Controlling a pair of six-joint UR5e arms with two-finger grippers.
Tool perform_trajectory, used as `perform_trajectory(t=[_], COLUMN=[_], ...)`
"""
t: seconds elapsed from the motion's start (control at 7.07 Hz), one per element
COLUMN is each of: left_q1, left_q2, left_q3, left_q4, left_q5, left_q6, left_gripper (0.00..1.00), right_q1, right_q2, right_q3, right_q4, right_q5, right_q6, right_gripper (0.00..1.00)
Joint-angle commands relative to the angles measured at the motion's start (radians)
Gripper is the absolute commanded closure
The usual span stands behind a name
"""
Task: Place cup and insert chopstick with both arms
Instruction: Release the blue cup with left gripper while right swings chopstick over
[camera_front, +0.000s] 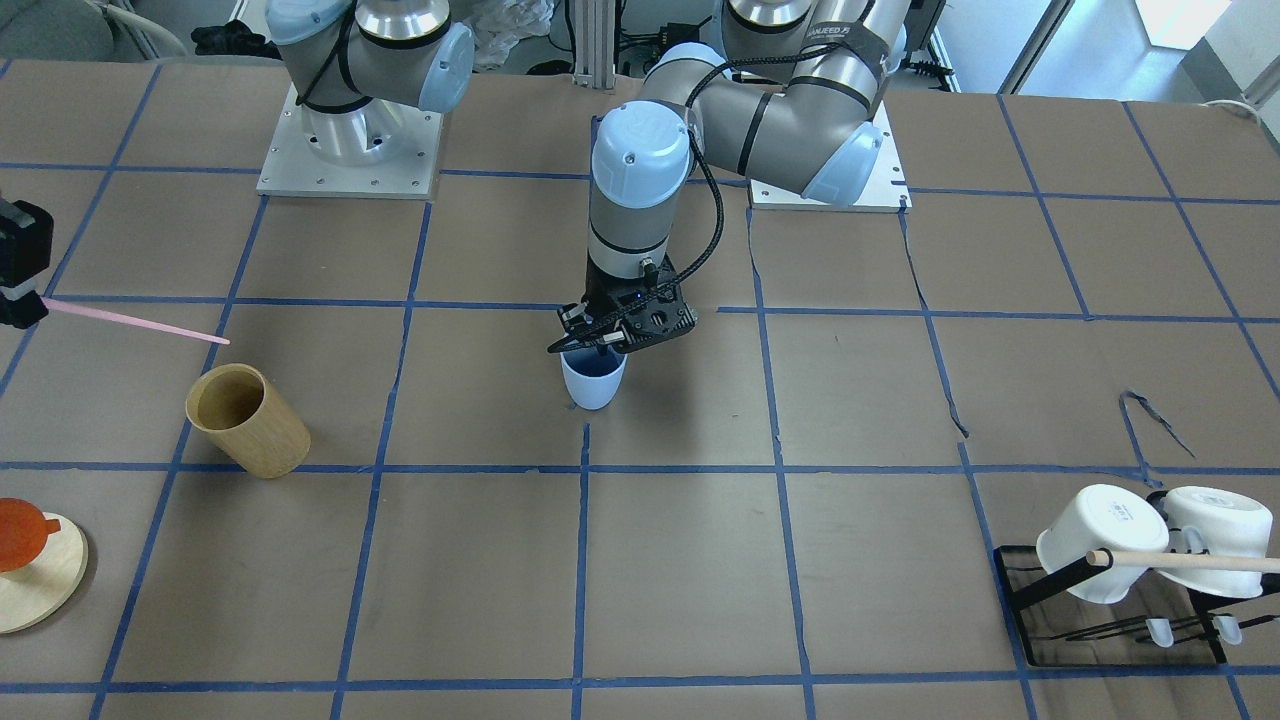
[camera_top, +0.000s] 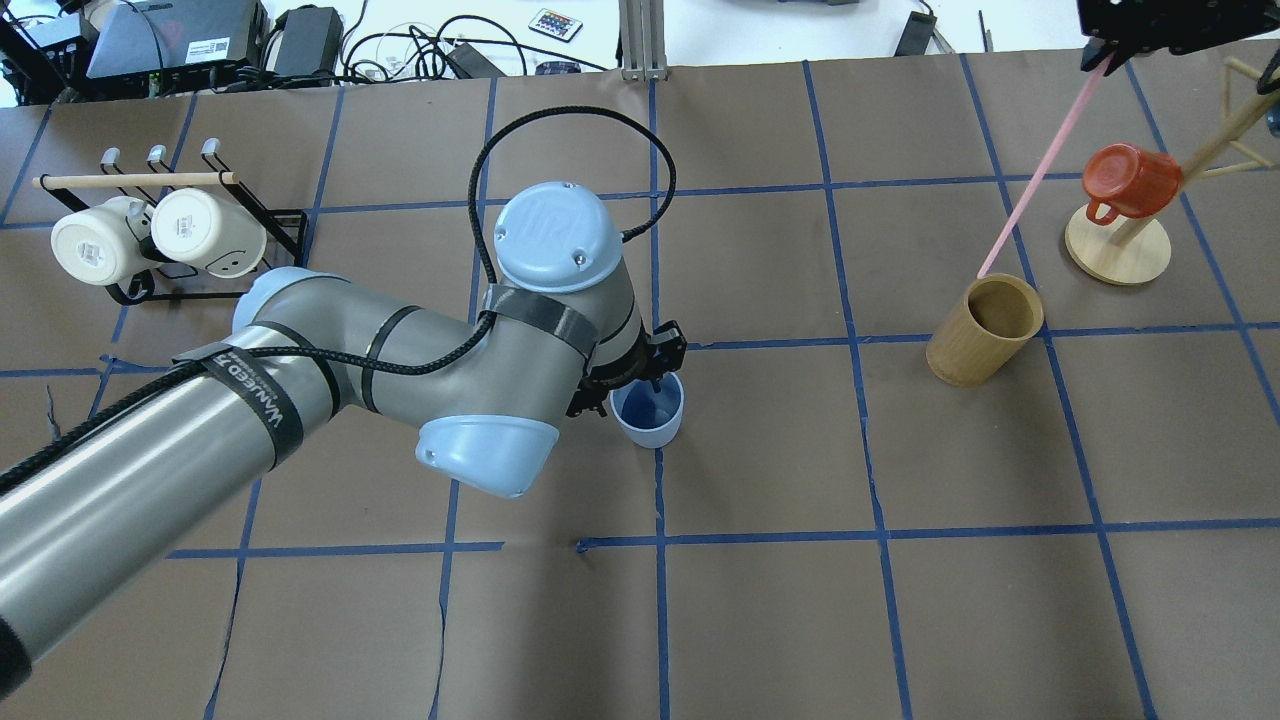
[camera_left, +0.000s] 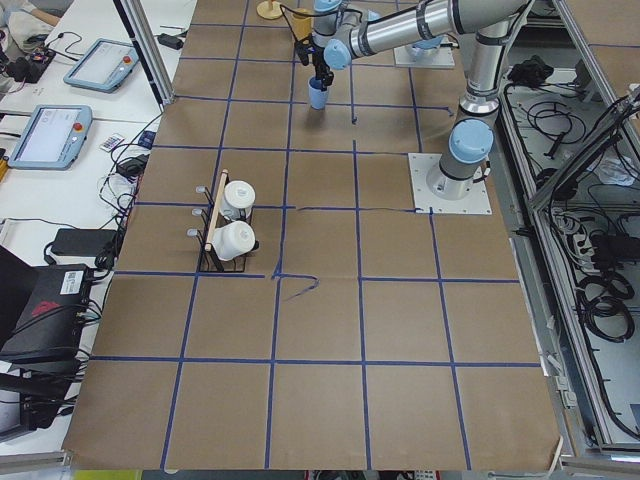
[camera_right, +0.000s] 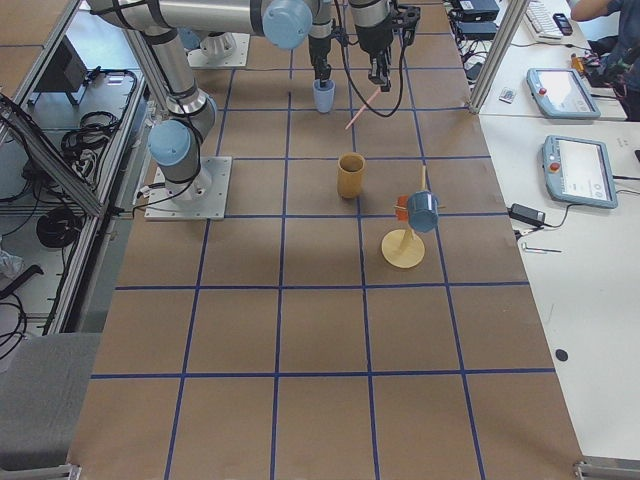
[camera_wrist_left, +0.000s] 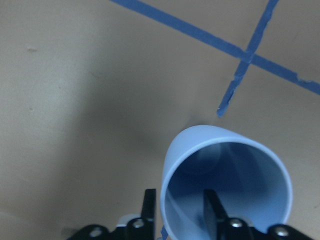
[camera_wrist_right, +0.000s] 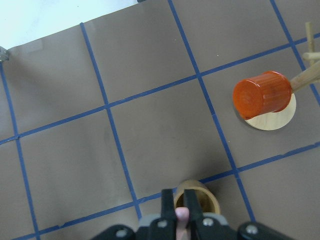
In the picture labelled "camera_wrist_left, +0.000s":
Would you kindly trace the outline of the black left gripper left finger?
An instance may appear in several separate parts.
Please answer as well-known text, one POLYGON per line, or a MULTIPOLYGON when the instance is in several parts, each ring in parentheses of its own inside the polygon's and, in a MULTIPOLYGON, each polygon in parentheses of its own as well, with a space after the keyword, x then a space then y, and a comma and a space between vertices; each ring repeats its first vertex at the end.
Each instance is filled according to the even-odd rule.
POLYGON ((143 203, 139 217, 131 219, 125 230, 126 240, 154 240, 156 220, 156 189, 144 191, 143 203))

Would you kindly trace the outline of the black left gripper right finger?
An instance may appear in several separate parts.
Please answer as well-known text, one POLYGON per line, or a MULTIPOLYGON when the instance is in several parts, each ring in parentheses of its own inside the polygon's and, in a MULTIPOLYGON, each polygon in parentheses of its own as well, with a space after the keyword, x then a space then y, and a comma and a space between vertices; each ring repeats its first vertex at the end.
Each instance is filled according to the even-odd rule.
POLYGON ((217 193, 212 189, 203 191, 203 217, 211 240, 251 240, 252 231, 238 217, 230 217, 217 193))

